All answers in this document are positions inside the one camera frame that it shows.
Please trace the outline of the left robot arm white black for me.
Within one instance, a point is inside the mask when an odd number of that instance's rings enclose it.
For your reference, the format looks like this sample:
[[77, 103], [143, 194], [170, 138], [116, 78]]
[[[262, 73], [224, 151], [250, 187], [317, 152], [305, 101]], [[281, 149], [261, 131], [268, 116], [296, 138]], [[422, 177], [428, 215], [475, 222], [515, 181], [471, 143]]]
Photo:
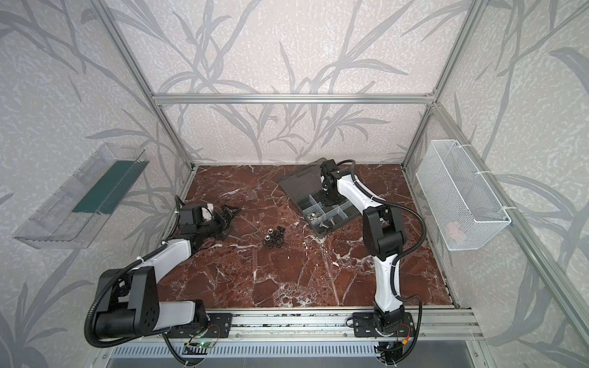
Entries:
[[210, 318], [200, 300], [160, 300], [158, 283], [196, 255], [208, 239], [224, 240], [240, 208], [176, 202], [175, 223], [162, 245], [123, 268], [105, 271], [84, 322], [84, 335], [96, 347], [111, 347], [140, 337], [186, 329], [200, 334]]

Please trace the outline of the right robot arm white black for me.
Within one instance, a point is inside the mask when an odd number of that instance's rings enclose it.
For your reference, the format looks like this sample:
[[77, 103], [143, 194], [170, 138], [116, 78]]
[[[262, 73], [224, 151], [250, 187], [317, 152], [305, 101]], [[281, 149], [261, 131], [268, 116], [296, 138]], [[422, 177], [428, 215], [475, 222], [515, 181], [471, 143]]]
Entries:
[[351, 170], [338, 167], [332, 159], [323, 162], [320, 171], [322, 189], [328, 199], [347, 199], [362, 214], [364, 246], [374, 259], [377, 281], [374, 323], [380, 332], [386, 333], [402, 321], [404, 313], [397, 260], [407, 241], [401, 211], [383, 204], [383, 199]]

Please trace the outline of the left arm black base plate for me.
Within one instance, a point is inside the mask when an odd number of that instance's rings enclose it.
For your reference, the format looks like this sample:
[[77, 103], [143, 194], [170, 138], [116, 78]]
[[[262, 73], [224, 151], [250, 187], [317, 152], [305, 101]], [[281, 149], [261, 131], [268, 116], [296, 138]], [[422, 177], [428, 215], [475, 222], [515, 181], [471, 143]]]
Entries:
[[206, 324], [186, 324], [173, 327], [167, 333], [169, 338], [209, 338], [226, 339], [232, 326], [233, 315], [231, 313], [208, 314], [209, 321]]

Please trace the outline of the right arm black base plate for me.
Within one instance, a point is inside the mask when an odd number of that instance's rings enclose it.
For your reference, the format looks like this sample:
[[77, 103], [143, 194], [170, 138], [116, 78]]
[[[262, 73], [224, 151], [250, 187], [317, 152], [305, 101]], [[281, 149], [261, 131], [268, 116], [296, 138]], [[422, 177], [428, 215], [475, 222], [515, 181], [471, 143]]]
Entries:
[[374, 313], [352, 314], [352, 328], [355, 337], [392, 337], [406, 340], [415, 335], [411, 313], [395, 312], [393, 317], [377, 317]]

